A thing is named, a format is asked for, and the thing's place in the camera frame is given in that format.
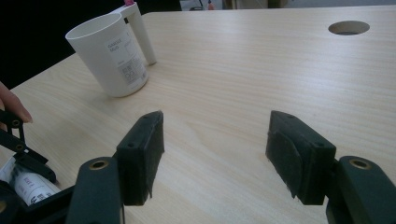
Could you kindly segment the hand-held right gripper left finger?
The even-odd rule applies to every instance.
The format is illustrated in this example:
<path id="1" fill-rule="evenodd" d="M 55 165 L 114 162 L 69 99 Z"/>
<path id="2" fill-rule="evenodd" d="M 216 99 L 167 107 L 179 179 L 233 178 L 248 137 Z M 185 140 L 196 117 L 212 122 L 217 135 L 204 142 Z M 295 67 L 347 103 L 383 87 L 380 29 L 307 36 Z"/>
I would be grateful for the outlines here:
<path id="1" fill-rule="evenodd" d="M 142 116 L 117 146 L 116 159 L 124 205 L 143 205 L 164 153 L 163 112 Z"/>

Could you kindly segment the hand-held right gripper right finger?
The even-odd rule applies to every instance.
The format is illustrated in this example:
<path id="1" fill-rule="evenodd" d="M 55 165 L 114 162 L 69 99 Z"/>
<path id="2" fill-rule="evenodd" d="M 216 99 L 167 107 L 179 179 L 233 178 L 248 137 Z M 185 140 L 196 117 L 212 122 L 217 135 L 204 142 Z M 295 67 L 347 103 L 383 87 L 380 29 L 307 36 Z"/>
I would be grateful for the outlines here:
<path id="1" fill-rule="evenodd" d="M 336 146 L 297 117 L 273 110 L 265 155 L 290 190 L 305 205 L 321 205 Z"/>

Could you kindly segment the white toothpaste tube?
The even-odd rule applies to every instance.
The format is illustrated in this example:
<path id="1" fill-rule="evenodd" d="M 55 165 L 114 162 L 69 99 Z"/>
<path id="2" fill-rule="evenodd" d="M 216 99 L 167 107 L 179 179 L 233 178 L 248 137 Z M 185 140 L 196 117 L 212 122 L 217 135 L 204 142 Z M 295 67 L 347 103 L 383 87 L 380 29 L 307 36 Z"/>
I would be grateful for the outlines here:
<path id="1" fill-rule="evenodd" d="M 41 202 L 60 192 L 47 178 L 18 165 L 13 157 L 0 169 L 0 180 L 8 183 L 27 205 Z"/>

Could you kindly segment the white cup with handle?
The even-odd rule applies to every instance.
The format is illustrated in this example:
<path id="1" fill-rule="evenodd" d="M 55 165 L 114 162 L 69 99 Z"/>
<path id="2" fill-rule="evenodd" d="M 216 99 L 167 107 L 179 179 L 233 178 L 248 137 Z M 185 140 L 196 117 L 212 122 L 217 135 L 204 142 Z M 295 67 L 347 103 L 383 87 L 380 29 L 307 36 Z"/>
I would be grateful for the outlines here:
<path id="1" fill-rule="evenodd" d="M 141 89 L 149 78 L 145 65 L 157 62 L 136 3 L 83 22 L 65 39 L 112 97 Z"/>

